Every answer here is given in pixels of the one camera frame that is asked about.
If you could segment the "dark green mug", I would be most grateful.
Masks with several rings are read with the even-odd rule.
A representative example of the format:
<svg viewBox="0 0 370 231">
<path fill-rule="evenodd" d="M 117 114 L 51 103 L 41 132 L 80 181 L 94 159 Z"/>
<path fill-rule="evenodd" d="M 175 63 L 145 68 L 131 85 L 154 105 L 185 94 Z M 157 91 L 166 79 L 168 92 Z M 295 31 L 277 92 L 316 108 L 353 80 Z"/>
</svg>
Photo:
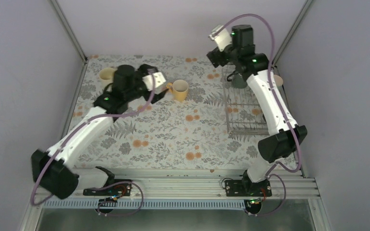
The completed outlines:
<svg viewBox="0 0 370 231">
<path fill-rule="evenodd" d="M 243 79 L 242 75 L 238 71 L 234 70 L 231 74 L 226 76 L 227 82 L 231 83 L 231 86 L 236 89 L 244 89 L 248 86 L 247 82 Z"/>
</svg>

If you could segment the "cream ribbed mug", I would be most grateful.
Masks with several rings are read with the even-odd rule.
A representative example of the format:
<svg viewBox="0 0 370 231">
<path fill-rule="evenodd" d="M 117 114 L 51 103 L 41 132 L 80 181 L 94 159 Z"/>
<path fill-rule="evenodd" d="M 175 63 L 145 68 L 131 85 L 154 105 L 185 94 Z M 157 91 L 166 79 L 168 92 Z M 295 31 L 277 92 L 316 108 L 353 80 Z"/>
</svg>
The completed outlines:
<svg viewBox="0 0 370 231">
<path fill-rule="evenodd" d="M 99 80 L 103 89 L 113 82 L 115 71 L 115 68 L 106 67 L 99 72 Z"/>
</svg>

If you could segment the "yellow mug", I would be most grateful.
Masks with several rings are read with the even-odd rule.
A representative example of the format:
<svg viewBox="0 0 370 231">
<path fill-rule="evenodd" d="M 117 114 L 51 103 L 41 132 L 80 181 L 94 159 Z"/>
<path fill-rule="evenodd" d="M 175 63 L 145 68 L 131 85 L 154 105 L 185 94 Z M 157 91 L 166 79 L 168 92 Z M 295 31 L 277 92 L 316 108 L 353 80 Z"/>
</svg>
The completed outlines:
<svg viewBox="0 0 370 231">
<path fill-rule="evenodd" d="M 185 80 L 179 79 L 173 83 L 166 84 L 166 88 L 173 95 L 175 100 L 182 102 L 188 95 L 189 84 Z"/>
</svg>

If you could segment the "floral white mug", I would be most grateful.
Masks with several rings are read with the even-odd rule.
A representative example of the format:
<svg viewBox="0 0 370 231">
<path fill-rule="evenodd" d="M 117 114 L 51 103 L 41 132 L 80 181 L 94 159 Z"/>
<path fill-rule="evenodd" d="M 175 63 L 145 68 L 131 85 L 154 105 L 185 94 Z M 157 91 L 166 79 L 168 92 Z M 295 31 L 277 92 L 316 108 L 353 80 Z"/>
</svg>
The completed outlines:
<svg viewBox="0 0 370 231">
<path fill-rule="evenodd" d="M 276 87 L 278 89 L 282 88 L 283 83 L 284 83 L 282 77 L 280 77 L 278 75 L 273 75 L 273 77 L 274 77 L 274 81 L 275 81 Z"/>
</svg>

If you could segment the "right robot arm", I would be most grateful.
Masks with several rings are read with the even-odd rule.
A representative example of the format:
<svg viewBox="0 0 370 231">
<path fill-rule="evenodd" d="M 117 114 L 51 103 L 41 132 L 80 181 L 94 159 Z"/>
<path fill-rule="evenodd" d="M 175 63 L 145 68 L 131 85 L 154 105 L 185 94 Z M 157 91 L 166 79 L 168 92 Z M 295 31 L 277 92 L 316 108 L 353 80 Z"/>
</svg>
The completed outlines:
<svg viewBox="0 0 370 231">
<path fill-rule="evenodd" d="M 276 86 L 268 57 L 255 51 L 253 28 L 237 25 L 228 32 L 223 25 L 215 27 L 210 39 L 217 47 L 207 54 L 214 67 L 232 63 L 243 82 L 253 91 L 267 122 L 269 137 L 258 142 L 260 157 L 242 175 L 241 188 L 253 196 L 268 184 L 271 171 L 280 160 L 293 153 L 301 156 L 301 143 L 307 136 L 289 112 Z"/>
</svg>

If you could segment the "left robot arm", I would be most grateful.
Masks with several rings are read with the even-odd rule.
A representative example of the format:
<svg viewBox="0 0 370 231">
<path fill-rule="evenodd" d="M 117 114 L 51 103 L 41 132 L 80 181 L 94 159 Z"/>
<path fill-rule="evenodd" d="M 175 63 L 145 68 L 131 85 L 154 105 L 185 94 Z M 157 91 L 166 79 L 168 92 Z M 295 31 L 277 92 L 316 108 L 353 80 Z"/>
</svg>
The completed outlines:
<svg viewBox="0 0 370 231">
<path fill-rule="evenodd" d="M 113 80 L 104 87 L 87 115 L 60 141 L 46 151 L 36 150 L 31 156 L 34 189 L 39 186 L 59 199 L 75 191 L 96 188 L 108 195 L 115 188 L 114 174 L 103 167 L 74 169 L 83 151 L 119 118 L 136 116 L 127 113 L 129 103 L 143 97 L 147 104 L 161 100 L 166 91 L 156 93 L 166 83 L 156 67 L 143 64 L 138 68 L 123 64 L 113 72 Z"/>
</svg>

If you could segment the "floral table mat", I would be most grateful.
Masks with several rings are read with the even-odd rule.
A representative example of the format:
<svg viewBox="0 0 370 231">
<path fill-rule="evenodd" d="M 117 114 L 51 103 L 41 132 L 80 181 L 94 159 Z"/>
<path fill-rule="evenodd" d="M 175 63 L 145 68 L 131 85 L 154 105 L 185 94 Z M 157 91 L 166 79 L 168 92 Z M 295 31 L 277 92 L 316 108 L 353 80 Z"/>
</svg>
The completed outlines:
<svg viewBox="0 0 370 231">
<path fill-rule="evenodd" d="M 170 93 L 145 106 L 144 99 L 129 104 L 138 115 L 120 118 L 93 140 L 75 167 L 161 169 L 247 169 L 260 156 L 258 141 L 267 135 L 229 134 L 227 130 L 222 68 L 206 57 L 95 55 L 88 60 L 71 127 L 88 113 L 103 92 L 99 72 L 122 64 L 149 64 L 162 71 L 168 82 L 189 84 L 186 99 Z"/>
</svg>

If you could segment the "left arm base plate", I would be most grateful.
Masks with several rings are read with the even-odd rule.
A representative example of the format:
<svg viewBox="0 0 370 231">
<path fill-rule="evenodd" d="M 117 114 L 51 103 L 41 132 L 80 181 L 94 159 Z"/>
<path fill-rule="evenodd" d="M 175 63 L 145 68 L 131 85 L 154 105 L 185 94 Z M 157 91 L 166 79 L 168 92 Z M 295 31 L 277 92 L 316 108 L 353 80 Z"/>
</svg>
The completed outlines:
<svg viewBox="0 0 370 231">
<path fill-rule="evenodd" d="M 114 179 L 111 183 L 107 183 L 106 186 L 112 185 L 112 187 L 93 190 L 84 189 L 84 196 L 104 196 L 104 197 L 120 197 L 129 196 L 132 189 L 132 180 L 129 179 Z"/>
</svg>

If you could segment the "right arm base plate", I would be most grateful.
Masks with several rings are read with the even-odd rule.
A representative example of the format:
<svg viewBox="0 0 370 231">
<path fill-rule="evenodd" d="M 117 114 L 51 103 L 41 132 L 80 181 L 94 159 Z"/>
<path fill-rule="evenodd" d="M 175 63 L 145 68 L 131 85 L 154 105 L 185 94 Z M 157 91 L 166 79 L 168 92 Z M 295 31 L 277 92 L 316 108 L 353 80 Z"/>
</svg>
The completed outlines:
<svg viewBox="0 0 370 231">
<path fill-rule="evenodd" d="M 224 187 L 227 197 L 269 197 L 272 190 L 269 180 L 258 183 L 243 180 L 225 180 Z"/>
</svg>

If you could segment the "aluminium mounting rail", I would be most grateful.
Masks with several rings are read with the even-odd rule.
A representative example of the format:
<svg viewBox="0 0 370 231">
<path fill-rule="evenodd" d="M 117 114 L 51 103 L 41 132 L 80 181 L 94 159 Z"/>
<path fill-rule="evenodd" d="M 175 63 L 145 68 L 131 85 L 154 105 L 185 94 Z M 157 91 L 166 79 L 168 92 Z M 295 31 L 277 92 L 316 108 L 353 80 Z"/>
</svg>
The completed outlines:
<svg viewBox="0 0 370 231">
<path fill-rule="evenodd" d="M 143 191 L 146 199 L 227 199 L 241 179 L 240 170 L 143 170 L 119 169 L 116 178 L 131 180 Z M 271 192 L 267 199 L 318 199 L 320 193 L 315 179 L 301 173 L 275 171 L 269 181 Z"/>
</svg>

